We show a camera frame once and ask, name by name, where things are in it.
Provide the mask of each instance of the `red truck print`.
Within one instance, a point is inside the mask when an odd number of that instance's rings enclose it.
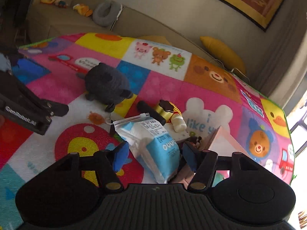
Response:
[[[286,149],[282,149],[282,157],[280,160],[279,168],[280,168],[280,174],[284,174],[285,170],[287,171],[293,171],[293,164],[288,162],[289,155]]]

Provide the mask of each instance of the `yellow cushion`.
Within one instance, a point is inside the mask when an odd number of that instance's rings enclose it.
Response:
[[[207,51],[220,60],[228,70],[237,68],[246,74],[243,60],[225,43],[209,36],[201,36],[200,39]]]
[[[138,37],[138,39],[153,41],[153,42],[157,42],[157,43],[161,43],[161,44],[164,44],[164,45],[171,46],[171,43],[169,43],[169,41],[164,36],[160,36],[160,35],[141,36],[141,37]]]

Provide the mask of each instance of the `cartoon frog print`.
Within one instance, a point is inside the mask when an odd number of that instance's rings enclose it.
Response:
[[[181,68],[185,64],[185,57],[183,57],[180,53],[179,54],[173,54],[172,57],[169,59],[171,62],[169,65],[170,70],[175,70],[178,72],[178,68]]]

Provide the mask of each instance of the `cartoon pig print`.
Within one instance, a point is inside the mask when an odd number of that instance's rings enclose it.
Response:
[[[200,98],[190,98],[186,108],[182,116],[190,134],[204,138],[219,126],[230,132],[229,122],[233,117],[233,112],[227,105],[220,105],[213,112],[204,109],[204,102]]]
[[[142,59],[142,57],[149,52],[153,46],[148,45],[148,43],[137,42],[135,45],[135,58]]]

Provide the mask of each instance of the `orange toy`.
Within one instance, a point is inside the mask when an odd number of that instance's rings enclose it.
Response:
[[[73,9],[76,10],[80,15],[89,17],[92,15],[93,11],[89,8],[89,6],[85,4],[76,4],[73,6]]]

